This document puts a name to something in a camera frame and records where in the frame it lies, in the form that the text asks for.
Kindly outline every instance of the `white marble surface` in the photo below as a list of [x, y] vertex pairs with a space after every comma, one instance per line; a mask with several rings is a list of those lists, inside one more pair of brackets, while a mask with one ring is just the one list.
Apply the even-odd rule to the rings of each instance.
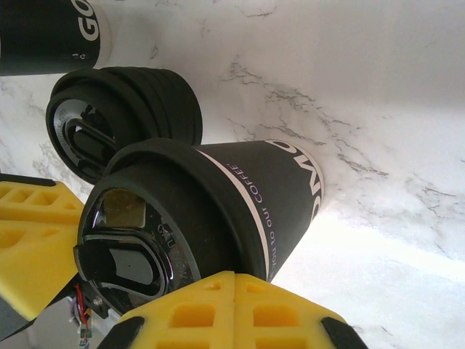
[[[184, 76], [205, 143], [282, 139], [319, 161], [325, 209], [276, 284], [370, 349], [465, 348], [465, 2], [101, 2], [111, 63]], [[44, 127], [57, 79], [0, 79], [0, 169], [85, 200]]]

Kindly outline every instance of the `wire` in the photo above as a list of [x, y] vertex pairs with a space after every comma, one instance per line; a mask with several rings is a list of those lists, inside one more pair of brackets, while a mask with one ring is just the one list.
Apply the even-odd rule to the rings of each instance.
[[81, 321], [84, 325], [86, 325], [86, 331], [84, 332], [84, 342], [87, 341], [87, 335], [89, 333], [89, 326], [87, 324], [87, 318], [84, 310], [84, 297], [82, 295], [81, 291], [81, 285], [76, 284], [76, 296], [77, 296], [77, 303], [78, 303], [78, 308], [80, 311], [81, 315]]
[[82, 323], [81, 312], [79, 312], [78, 303], [74, 305], [74, 313], [76, 314], [76, 318], [79, 320], [79, 325]]

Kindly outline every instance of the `metal screw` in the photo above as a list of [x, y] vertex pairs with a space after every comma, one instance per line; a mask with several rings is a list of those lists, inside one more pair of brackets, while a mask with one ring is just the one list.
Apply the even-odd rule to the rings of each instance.
[[103, 304], [103, 300], [102, 300], [102, 298], [97, 296], [97, 297], [94, 298], [94, 300], [92, 300], [92, 303], [94, 303], [94, 305], [96, 307], [99, 307], [99, 306], [101, 306]]

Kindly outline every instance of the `white stripe on cup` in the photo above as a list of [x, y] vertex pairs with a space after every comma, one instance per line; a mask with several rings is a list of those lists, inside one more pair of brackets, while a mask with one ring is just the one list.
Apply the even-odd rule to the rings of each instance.
[[260, 234], [260, 239], [262, 240], [263, 253], [264, 253], [264, 265], [265, 265], [265, 270], [266, 270], [267, 279], [268, 279], [268, 271], [270, 269], [270, 255], [268, 252], [267, 236], [264, 232], [262, 220], [260, 220], [260, 214], [256, 210], [254, 200], [252, 200], [252, 197], [248, 193], [246, 187], [244, 187], [244, 184], [242, 184], [240, 180], [238, 180], [231, 172], [229, 172], [229, 170], [226, 167], [221, 165], [217, 160], [213, 159], [210, 155], [207, 155], [201, 152], [200, 150], [197, 150], [197, 151], [203, 156], [205, 156], [208, 160], [213, 162], [219, 169], [223, 171], [225, 175], [227, 175], [227, 177], [234, 184], [234, 186], [238, 189], [239, 193], [242, 195], [242, 198], [246, 202], [248, 209], [250, 210], [250, 212], [252, 213], [252, 216], [254, 217], [256, 227]]

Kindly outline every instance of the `red wire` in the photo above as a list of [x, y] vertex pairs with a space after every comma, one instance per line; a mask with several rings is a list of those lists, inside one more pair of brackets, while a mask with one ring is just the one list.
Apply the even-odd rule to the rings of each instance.
[[78, 298], [78, 304], [79, 304], [79, 312], [81, 313], [81, 319], [84, 325], [86, 325], [86, 332], [84, 334], [84, 341], [87, 340], [87, 334], [89, 332], [89, 327], [87, 326], [87, 319], [86, 319], [86, 314], [84, 312], [84, 297], [82, 295], [81, 291], [81, 286], [79, 284], [76, 285], [76, 293], [77, 293], [77, 298]]

